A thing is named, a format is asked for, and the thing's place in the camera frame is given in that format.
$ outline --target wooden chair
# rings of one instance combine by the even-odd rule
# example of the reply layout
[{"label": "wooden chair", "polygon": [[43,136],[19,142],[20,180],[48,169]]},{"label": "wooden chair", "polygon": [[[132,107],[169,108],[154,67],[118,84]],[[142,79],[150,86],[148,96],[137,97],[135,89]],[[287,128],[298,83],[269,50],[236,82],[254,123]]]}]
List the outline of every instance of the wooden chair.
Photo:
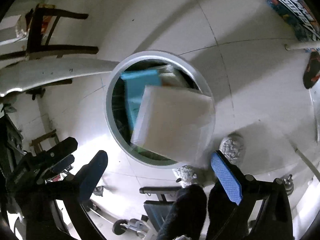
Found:
[{"label": "wooden chair", "polygon": [[29,143],[30,147],[33,147],[35,150],[35,153],[38,155],[40,153],[43,152],[42,146],[41,146],[41,142],[43,142],[44,140],[48,139],[48,138],[54,138],[54,141],[56,144],[58,144],[60,141],[58,139],[58,136],[56,134],[57,130],[54,129],[53,131],[46,133],[36,139],[33,139],[31,141],[31,143]]},{"label": "wooden chair", "polygon": [[[41,33],[42,22],[44,16],[56,16],[49,31],[48,38],[44,45],[41,45],[43,34]],[[77,46],[77,45],[49,45],[52,33],[60,19],[60,17],[67,17],[73,19],[85,20],[88,18],[86,13],[74,13],[62,9],[40,8],[39,5],[33,13],[30,24],[27,49],[23,51],[12,52],[0,55],[0,60],[8,60],[19,57],[26,57],[27,59],[37,59],[46,56],[62,57],[66,54],[97,54],[99,49],[94,46]]]}]

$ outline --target wheel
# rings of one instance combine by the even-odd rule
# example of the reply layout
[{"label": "wheel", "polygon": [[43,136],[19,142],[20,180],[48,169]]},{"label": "wheel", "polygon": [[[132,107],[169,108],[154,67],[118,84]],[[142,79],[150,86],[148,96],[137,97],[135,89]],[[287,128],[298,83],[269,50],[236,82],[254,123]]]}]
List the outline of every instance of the wheel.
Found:
[{"label": "wheel", "polygon": [[127,225],[128,222],[124,219],[119,219],[113,224],[112,232],[117,236],[122,235],[127,230],[127,228],[124,226],[121,226],[121,224]]}]

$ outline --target person's leg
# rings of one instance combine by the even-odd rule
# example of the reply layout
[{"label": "person's leg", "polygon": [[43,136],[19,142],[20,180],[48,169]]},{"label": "person's leg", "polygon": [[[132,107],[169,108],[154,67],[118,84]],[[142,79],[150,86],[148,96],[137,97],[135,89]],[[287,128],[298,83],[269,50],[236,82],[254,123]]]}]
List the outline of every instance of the person's leg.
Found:
[{"label": "person's leg", "polygon": [[198,240],[204,225],[206,208],[207,197],[199,185],[192,184],[182,188],[158,232],[157,240],[173,240],[183,235]]},{"label": "person's leg", "polygon": [[[214,239],[236,207],[237,204],[229,200],[223,186],[220,181],[218,181],[210,191],[209,195],[208,213],[210,224],[206,240]],[[243,230],[243,235],[246,235],[248,225],[242,225],[240,230]]]}]

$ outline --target shoe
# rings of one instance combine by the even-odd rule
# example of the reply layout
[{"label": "shoe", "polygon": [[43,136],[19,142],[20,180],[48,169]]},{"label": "shoe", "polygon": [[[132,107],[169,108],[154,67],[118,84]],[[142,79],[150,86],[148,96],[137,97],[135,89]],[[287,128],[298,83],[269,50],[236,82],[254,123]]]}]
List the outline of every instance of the shoe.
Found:
[{"label": "shoe", "polygon": [[244,157],[244,140],[240,135],[230,134],[223,138],[219,150],[231,164],[239,166]]},{"label": "shoe", "polygon": [[183,188],[191,184],[198,184],[201,187],[204,186],[205,175],[201,169],[185,165],[177,169],[172,169],[172,171],[177,178],[176,182],[180,183]]}]

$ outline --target white pipe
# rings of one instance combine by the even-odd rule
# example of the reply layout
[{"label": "white pipe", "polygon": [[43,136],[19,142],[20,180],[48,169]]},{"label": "white pipe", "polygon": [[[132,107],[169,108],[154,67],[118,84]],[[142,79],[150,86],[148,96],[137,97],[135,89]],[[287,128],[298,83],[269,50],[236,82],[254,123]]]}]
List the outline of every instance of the white pipe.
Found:
[{"label": "white pipe", "polygon": [[119,62],[93,58],[42,58],[0,70],[0,97],[68,78],[113,71]]},{"label": "white pipe", "polygon": [[320,41],[296,42],[293,44],[285,44],[286,50],[292,49],[316,49],[320,48]]}]

